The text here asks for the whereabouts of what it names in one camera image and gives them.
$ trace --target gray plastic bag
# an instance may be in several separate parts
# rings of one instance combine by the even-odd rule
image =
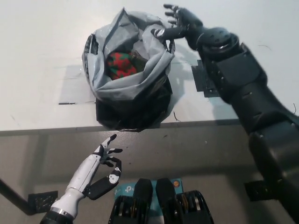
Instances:
[[[170,100],[172,91],[167,75],[174,58],[174,42],[170,43],[168,50],[166,43],[156,39],[151,30],[170,27],[169,23],[156,16],[141,12],[127,13],[122,9],[111,24],[89,36],[82,60],[87,81],[97,99],[97,120],[101,124],[117,130],[140,131],[161,119],[161,115],[147,119],[152,109],[144,110],[144,107],[149,102],[155,106],[158,102],[154,102],[153,97],[160,99],[161,94],[165,95],[166,92]],[[107,57],[113,52],[132,50],[147,60],[144,70],[112,80],[107,75]],[[157,95],[162,88],[168,88],[168,91]],[[160,114],[165,114],[167,108],[163,105],[160,110]],[[132,117],[143,121],[147,119],[147,124],[129,121]]]

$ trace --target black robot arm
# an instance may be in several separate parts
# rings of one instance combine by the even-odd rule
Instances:
[[[232,105],[249,135],[258,170],[275,197],[299,223],[299,118],[267,86],[267,75],[245,44],[224,28],[205,28],[189,10],[173,5],[175,28],[152,30],[158,39],[185,37],[197,50],[220,97]]]

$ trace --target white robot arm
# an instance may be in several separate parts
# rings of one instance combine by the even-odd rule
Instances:
[[[110,154],[120,153],[122,149],[107,148],[109,143],[115,138],[116,134],[106,139],[81,163],[67,186],[65,194],[52,204],[51,210],[42,219],[41,224],[72,223],[78,214],[78,203],[80,200],[85,197],[96,200],[118,184],[121,176],[121,161],[110,156]],[[113,167],[113,164],[109,161],[116,162],[112,173],[91,184],[100,164]]]

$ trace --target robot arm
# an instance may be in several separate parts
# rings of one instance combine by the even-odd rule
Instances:
[[[231,104],[249,135],[257,168],[295,222],[299,223],[299,118],[267,86],[267,75],[245,44],[224,28],[205,28],[189,10],[173,5],[177,27],[152,30],[161,40],[185,37],[197,50],[220,97]]]
[[[41,224],[71,224],[78,214],[80,200],[85,197],[96,200],[118,184],[121,176],[121,161],[110,154],[120,153],[122,149],[107,148],[115,138],[116,134],[106,139],[81,163],[67,186],[65,194],[52,204],[51,210],[42,219]],[[112,173],[91,184],[100,164],[113,167],[109,161],[116,162]]]

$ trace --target blue box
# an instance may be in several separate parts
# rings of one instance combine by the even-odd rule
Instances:
[[[171,182],[174,186],[176,194],[183,192],[182,180],[180,178],[172,179]],[[153,185],[153,198],[150,206],[149,216],[150,217],[162,216],[163,215],[162,210],[159,206],[158,198],[156,195],[157,181],[151,181],[151,183]],[[135,184],[136,182],[119,184],[114,192],[114,199],[116,199],[118,196],[133,196]]]

